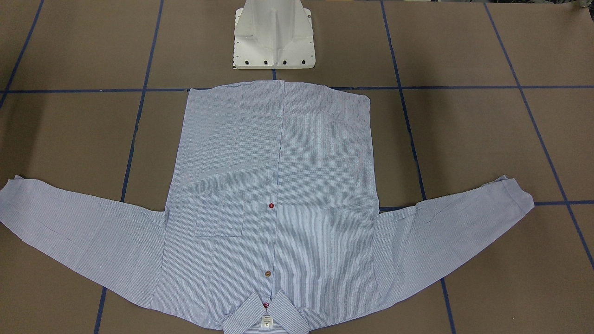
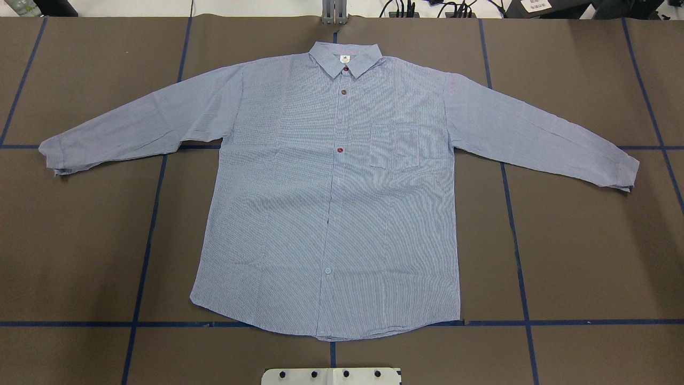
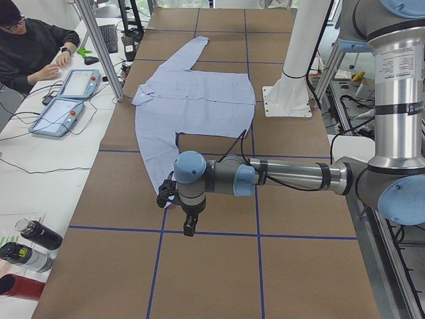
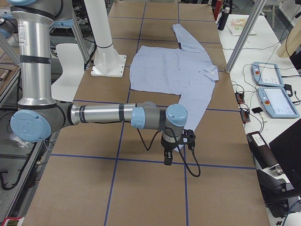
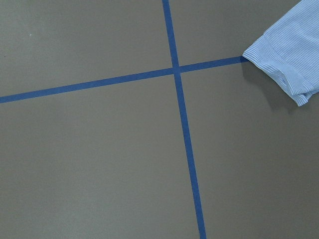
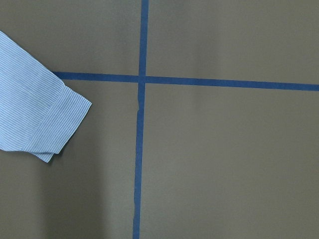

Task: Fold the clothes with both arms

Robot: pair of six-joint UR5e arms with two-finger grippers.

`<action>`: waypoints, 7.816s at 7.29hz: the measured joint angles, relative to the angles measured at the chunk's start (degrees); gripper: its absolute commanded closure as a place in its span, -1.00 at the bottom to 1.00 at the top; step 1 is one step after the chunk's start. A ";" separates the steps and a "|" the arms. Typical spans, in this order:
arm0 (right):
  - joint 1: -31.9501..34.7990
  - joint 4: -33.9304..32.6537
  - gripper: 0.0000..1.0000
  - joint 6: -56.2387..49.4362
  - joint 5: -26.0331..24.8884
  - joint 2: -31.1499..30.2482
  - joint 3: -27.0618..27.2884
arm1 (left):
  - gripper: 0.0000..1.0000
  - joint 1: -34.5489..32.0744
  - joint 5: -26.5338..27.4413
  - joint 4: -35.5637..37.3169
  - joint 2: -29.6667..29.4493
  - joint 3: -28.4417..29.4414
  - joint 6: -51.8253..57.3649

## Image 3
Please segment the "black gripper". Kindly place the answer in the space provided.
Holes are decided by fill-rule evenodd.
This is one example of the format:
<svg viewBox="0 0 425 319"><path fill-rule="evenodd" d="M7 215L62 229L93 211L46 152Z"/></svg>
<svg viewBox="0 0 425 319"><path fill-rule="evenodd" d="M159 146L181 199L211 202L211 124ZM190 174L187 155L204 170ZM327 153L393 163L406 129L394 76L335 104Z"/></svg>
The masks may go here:
<svg viewBox="0 0 425 319"><path fill-rule="evenodd" d="M204 193L196 197L187 197L179 194L181 200L181 207L187 214L183 224L183 232L185 236L193 237L195 234L199 214L202 213L206 207L206 195Z"/></svg>

